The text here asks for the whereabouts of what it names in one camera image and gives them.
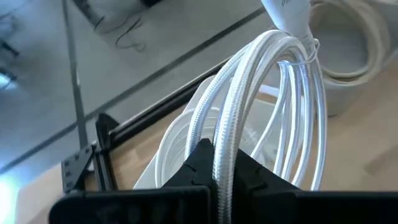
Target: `wooden surface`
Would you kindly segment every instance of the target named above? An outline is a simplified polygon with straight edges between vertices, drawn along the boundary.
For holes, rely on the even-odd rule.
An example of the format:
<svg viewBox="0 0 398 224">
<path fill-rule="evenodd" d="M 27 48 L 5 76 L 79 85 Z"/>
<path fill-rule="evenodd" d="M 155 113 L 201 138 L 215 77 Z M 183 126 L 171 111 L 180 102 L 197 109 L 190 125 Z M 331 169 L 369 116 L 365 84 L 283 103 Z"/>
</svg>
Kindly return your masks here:
<svg viewBox="0 0 398 224">
<path fill-rule="evenodd" d="M 171 121 L 182 108 L 115 150 L 113 168 L 120 189 L 131 189 L 155 154 Z M 316 147 L 307 170 L 309 188 Z M 322 190 L 398 190 L 398 65 L 371 82 L 343 115 L 328 120 L 328 149 Z M 93 188 L 93 177 L 86 183 Z M 46 223 L 52 204 L 62 196 L 60 165 L 21 189 L 16 223 Z"/>
</svg>

